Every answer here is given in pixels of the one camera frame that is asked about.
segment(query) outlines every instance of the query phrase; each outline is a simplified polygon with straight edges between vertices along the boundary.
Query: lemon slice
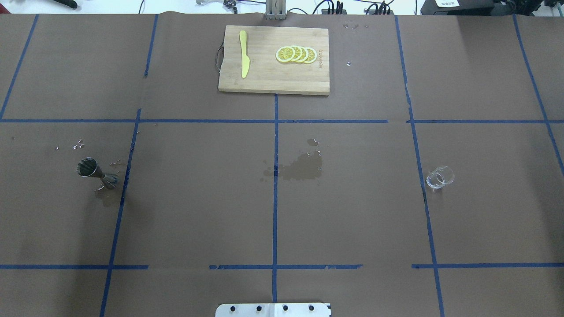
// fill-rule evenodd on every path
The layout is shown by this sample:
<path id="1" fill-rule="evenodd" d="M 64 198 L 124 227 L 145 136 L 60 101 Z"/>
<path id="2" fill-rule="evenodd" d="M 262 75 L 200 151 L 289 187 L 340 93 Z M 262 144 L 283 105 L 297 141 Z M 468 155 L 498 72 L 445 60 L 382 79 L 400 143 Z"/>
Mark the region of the lemon slice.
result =
<path id="1" fill-rule="evenodd" d="M 298 59 L 302 59 L 302 46 L 297 46 L 297 45 L 292 45 L 292 48 L 294 49 L 294 58 L 292 59 L 292 61 L 297 61 Z"/>
<path id="2" fill-rule="evenodd" d="M 304 64 L 311 64 L 317 59 L 317 52 L 311 47 L 305 47 L 307 51 L 307 59 L 303 61 Z"/>
<path id="3" fill-rule="evenodd" d="M 276 59 L 281 63 L 287 63 L 294 58 L 295 53 L 292 46 L 283 46 L 276 51 Z"/>
<path id="4" fill-rule="evenodd" d="M 307 59 L 307 49 L 300 46 L 299 49 L 302 51 L 302 58 L 296 60 L 296 63 L 303 63 Z"/>

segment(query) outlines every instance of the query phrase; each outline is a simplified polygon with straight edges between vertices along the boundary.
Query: knife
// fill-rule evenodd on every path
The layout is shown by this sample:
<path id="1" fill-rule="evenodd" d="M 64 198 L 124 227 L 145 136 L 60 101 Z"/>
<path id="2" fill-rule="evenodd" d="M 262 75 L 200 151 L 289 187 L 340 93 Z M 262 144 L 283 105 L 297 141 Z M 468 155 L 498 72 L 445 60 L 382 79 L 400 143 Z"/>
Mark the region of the knife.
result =
<path id="1" fill-rule="evenodd" d="M 246 54 L 246 31 L 239 31 L 239 40 L 241 41 L 241 56 L 243 57 L 243 62 L 241 63 L 241 77 L 245 78 L 249 73 L 250 58 Z"/>

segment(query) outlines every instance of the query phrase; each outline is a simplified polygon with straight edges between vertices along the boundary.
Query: cutting board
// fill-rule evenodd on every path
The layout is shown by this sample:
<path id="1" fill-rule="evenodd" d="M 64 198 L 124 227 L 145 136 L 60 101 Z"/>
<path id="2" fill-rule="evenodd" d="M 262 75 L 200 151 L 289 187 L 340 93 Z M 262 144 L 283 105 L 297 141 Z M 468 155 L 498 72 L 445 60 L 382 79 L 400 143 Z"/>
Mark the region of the cutting board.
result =
<path id="1" fill-rule="evenodd" d="M 239 31 L 247 32 L 249 73 L 241 78 Z M 281 63 L 276 51 L 282 46 L 311 47 L 318 58 L 311 64 Z M 228 25 L 219 90 L 237 93 L 329 95 L 329 30 L 313 28 L 250 27 Z"/>

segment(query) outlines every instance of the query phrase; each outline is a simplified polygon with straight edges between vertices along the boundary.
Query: white bracket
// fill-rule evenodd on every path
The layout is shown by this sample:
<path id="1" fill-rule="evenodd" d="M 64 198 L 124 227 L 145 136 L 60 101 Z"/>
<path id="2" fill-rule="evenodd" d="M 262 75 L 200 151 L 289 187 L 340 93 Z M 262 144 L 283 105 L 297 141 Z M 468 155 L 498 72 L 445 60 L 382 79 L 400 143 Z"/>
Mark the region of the white bracket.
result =
<path id="1" fill-rule="evenodd" d="M 266 19 L 285 20 L 286 0 L 266 0 Z"/>
<path id="2" fill-rule="evenodd" d="M 331 317 L 331 304 L 222 304 L 215 310 L 215 317 Z"/>

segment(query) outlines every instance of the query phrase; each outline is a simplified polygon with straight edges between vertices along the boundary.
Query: jigger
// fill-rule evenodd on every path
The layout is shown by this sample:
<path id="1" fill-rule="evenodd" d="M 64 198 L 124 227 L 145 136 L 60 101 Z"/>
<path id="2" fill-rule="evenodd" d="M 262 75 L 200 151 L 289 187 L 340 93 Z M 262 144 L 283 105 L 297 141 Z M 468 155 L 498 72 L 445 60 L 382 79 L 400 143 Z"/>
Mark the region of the jigger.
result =
<path id="1" fill-rule="evenodd" d="M 92 157 L 83 158 L 76 166 L 76 172 L 82 177 L 96 177 L 102 180 L 104 187 L 112 190 L 120 179 L 114 174 L 104 174 L 98 166 L 98 162 Z"/>

